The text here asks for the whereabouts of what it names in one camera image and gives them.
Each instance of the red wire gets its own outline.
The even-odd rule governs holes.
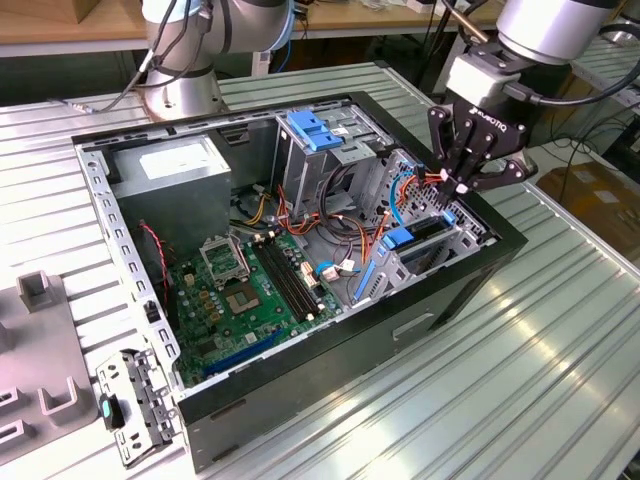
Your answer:
[[[162,263],[162,283],[164,284],[164,308],[166,309],[167,303],[168,303],[168,294],[169,294],[169,281],[167,280],[167,277],[168,277],[167,261],[164,258],[164,252],[162,251],[162,242],[156,235],[156,232],[154,232],[149,225],[145,223],[141,223],[140,226],[144,228],[149,233],[149,235],[153,237],[153,241],[156,243],[156,248],[158,249],[158,253],[160,254],[160,261]]]

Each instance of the expansion slot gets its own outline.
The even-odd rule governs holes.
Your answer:
[[[260,340],[258,343],[255,343],[244,350],[241,350],[233,355],[223,358],[222,360],[218,360],[205,367],[202,370],[203,377],[208,377],[209,375],[214,375],[216,373],[224,372],[226,369],[237,365],[238,363],[244,362],[251,357],[258,355],[259,353],[264,352],[265,350],[273,347],[278,340],[278,337],[282,334],[282,331],[275,332],[269,335],[267,338]]]
[[[298,321],[312,320],[320,310],[278,246],[262,243],[255,245],[254,252]]]

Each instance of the gray plastic part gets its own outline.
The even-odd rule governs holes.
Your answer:
[[[51,307],[56,303],[53,289],[44,272],[30,273],[16,279],[18,295],[29,313]]]
[[[0,355],[4,352],[8,352],[13,348],[11,342],[11,334],[4,328],[4,325],[0,323]]]
[[[82,416],[87,410],[87,401],[91,401],[84,392],[78,390],[73,377],[67,377],[67,388],[68,395],[64,394],[58,398],[52,397],[44,388],[38,389],[42,414],[58,427]]]
[[[91,423],[98,410],[60,277],[35,272],[0,291],[0,325],[3,465]]]
[[[22,420],[0,427],[0,453],[25,444],[34,434],[33,428]]]
[[[0,391],[0,415],[6,415],[27,404],[27,397],[16,387]]]

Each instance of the motherboard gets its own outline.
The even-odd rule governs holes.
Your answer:
[[[227,245],[169,269],[178,295],[177,366],[187,387],[342,313],[322,281],[309,283],[308,262],[288,233]],[[243,261],[248,274],[221,283],[224,272],[243,272]]]

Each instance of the slotted metal table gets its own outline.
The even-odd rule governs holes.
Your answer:
[[[633,46],[616,45],[602,37],[596,37],[587,51],[571,62],[574,73],[595,87],[598,91],[621,80],[635,67],[640,58],[640,44]],[[640,89],[636,84],[625,88],[612,97],[625,107],[639,106]]]
[[[365,90],[429,145],[430,102],[373,64],[222,90],[232,109]],[[146,122],[134,96],[96,116],[0,109],[0,282],[64,277],[91,374],[136,332],[69,137]],[[640,447],[640,275],[535,187],[485,197],[529,243],[454,321],[199,478],[616,478]],[[106,475],[193,477],[177,443],[123,470],[101,420],[0,467],[3,479]]]

